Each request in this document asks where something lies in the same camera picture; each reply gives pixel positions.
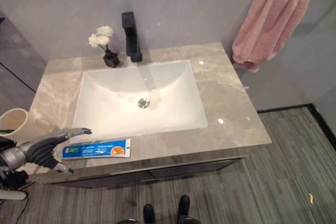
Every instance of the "robotic hand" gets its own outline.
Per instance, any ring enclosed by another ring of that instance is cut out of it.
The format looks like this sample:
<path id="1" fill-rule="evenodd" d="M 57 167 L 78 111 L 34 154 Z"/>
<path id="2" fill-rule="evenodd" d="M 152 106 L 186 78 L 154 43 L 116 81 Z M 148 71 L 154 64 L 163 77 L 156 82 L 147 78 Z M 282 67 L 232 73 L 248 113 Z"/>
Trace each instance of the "robotic hand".
<path id="1" fill-rule="evenodd" d="M 35 163 L 60 173 L 73 173 L 71 168 L 54 159 L 53 149 L 74 136 L 91 133 L 87 128 L 62 129 L 42 136 L 38 141 L 27 142 L 1 152 L 0 180 L 9 179 L 16 169 L 26 163 Z"/>

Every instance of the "vanity countertop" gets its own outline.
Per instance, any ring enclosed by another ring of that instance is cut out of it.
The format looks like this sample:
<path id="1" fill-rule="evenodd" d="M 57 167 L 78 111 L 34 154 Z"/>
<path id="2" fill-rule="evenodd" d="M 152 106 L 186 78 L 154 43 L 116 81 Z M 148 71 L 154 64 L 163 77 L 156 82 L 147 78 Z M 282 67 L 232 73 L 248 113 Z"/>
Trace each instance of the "vanity countertop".
<path id="1" fill-rule="evenodd" d="M 124 54 L 119 58 L 121 68 L 136 65 Z M 221 43 L 153 49 L 143 53 L 141 64 L 181 60 L 190 61 L 207 127 L 132 137 L 130 158 L 62 161 L 75 170 L 74 175 L 48 172 L 46 168 L 27 164 L 30 178 L 52 183 L 128 170 L 244 157 L 253 148 L 271 143 Z M 60 128 L 71 128 L 83 73 L 106 68 L 102 56 L 49 61 L 29 112 Z M 68 144 L 60 144 L 56 156 Z"/>

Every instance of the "black faucet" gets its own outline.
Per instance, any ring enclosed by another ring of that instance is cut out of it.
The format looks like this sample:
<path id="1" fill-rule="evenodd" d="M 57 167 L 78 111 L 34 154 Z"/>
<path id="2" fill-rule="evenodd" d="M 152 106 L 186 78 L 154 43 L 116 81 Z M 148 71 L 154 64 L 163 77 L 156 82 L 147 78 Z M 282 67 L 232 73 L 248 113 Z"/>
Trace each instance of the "black faucet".
<path id="1" fill-rule="evenodd" d="M 126 33 L 126 54 L 131 57 L 132 62 L 140 62 L 142 61 L 142 53 L 140 51 L 134 14 L 132 12 L 122 13 L 121 18 L 122 28 L 125 29 Z"/>

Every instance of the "black floor trim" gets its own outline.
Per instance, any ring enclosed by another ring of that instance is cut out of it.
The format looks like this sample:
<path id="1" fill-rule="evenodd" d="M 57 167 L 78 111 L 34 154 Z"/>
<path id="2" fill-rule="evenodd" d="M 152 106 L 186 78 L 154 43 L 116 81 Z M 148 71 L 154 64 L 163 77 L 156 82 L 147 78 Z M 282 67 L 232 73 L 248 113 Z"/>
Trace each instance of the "black floor trim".
<path id="1" fill-rule="evenodd" d="M 262 113 L 276 112 L 276 111 L 281 111 L 281 110 L 298 109 L 298 108 L 307 108 L 309 110 L 310 114 L 314 117 L 315 121 L 320 126 L 321 130 L 323 131 L 323 133 L 325 134 L 325 136 L 327 137 L 327 139 L 331 143 L 332 147 L 336 151 L 336 136 L 331 131 L 330 127 L 328 126 L 326 121 L 323 119 L 320 112 L 316 109 L 316 107 L 312 103 L 289 106 L 289 107 L 282 107 L 282 108 L 275 108 L 275 109 L 269 109 L 269 110 L 259 110 L 257 112 L 258 112 L 258 114 L 262 114 Z"/>
<path id="2" fill-rule="evenodd" d="M 32 89 L 27 83 L 25 83 L 23 80 L 21 80 L 16 74 L 14 74 L 10 69 L 8 69 L 1 62 L 0 62 L 0 66 L 3 66 L 8 72 L 10 72 L 15 78 L 17 78 L 24 86 L 26 86 L 27 88 L 29 88 L 30 90 L 32 90 L 32 92 L 36 93 L 36 91 L 34 89 Z"/>

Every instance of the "cup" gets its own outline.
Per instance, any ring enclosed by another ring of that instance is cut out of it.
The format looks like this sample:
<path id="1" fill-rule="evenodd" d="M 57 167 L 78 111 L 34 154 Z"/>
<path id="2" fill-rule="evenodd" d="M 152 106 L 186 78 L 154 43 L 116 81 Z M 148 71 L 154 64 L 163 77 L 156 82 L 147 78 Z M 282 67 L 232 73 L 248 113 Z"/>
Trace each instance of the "cup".
<path id="1" fill-rule="evenodd" d="M 0 116 L 0 136 L 17 143 L 33 141 L 57 127 L 43 118 L 34 118 L 24 109 L 16 108 Z"/>

